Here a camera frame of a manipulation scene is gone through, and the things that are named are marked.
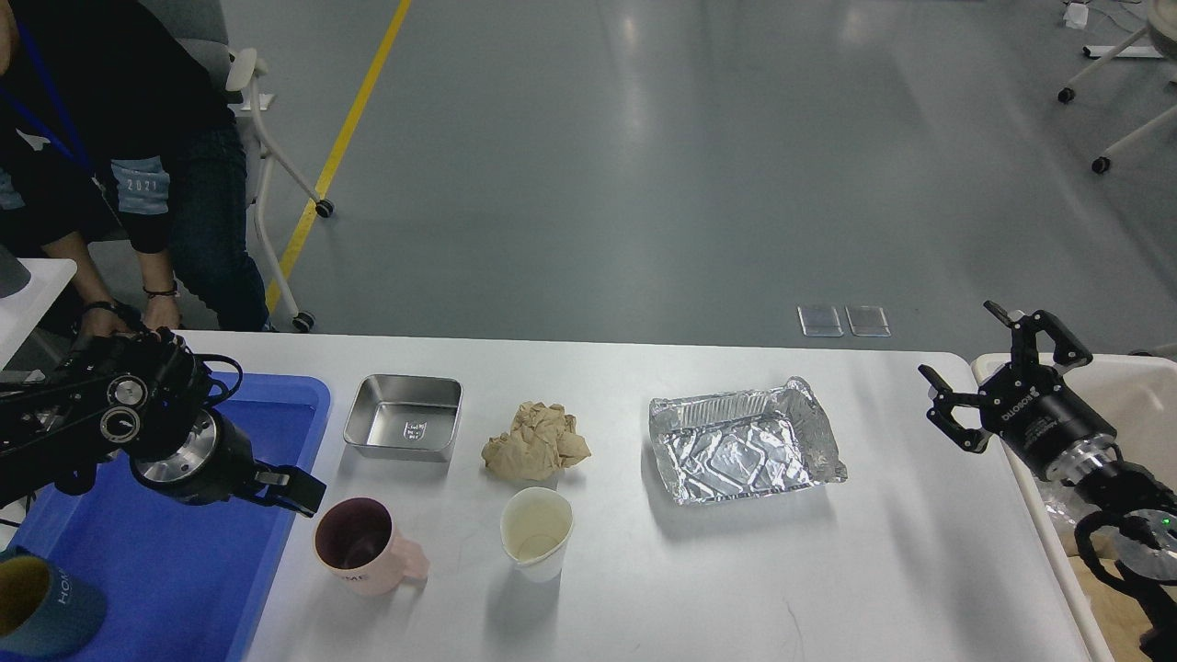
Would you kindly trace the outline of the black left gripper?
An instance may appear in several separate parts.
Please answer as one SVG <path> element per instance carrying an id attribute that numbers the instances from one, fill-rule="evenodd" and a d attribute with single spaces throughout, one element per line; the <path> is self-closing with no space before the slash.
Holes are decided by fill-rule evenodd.
<path id="1" fill-rule="evenodd" d="M 257 465 L 248 436 L 217 410 L 202 410 L 177 452 L 162 461 L 129 461 L 131 474 L 185 507 L 238 497 L 312 517 L 326 485 L 302 468 Z"/>

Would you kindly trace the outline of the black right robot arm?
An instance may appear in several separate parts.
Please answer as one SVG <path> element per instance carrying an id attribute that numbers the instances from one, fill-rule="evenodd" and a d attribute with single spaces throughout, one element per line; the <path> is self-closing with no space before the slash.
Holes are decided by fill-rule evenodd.
<path id="1" fill-rule="evenodd" d="M 1068 386 L 1065 372 L 1093 355 L 1046 310 L 1009 315 L 985 302 L 1011 331 L 1010 357 L 976 393 L 958 393 L 929 365 L 927 419 L 955 445 L 980 454 L 998 437 L 1035 478 L 1071 486 L 1092 512 L 1078 519 L 1073 538 L 1093 577 L 1145 613 L 1141 637 L 1152 661 L 1172 661 L 1173 490 L 1148 468 L 1124 458 L 1117 430 Z"/>

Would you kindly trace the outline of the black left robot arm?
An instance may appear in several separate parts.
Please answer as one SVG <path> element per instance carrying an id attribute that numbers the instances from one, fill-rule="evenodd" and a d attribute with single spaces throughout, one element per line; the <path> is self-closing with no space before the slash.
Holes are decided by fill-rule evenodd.
<path id="1" fill-rule="evenodd" d="M 4 504 L 54 485 L 80 496 L 117 454 L 131 474 L 185 507 L 248 499 L 310 517 L 326 486 L 293 465 L 257 461 L 251 441 L 219 410 L 238 391 L 181 336 L 88 337 L 45 380 L 5 382 L 1 404 Z"/>

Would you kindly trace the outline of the person's left hand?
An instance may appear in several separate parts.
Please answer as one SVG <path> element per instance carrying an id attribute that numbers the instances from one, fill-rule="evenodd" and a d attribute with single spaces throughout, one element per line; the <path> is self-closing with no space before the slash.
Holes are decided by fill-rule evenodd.
<path id="1" fill-rule="evenodd" d="M 142 311 L 142 326 L 155 331 L 158 327 L 182 327 L 182 313 L 177 296 L 149 296 Z"/>

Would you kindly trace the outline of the person's right hand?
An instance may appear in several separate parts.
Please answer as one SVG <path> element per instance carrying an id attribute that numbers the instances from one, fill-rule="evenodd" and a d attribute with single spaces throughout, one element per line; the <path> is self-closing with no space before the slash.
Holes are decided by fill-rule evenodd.
<path id="1" fill-rule="evenodd" d="M 92 302 L 77 318 L 77 335 L 80 337 L 129 335 L 131 327 L 122 313 L 124 306 L 118 302 Z"/>

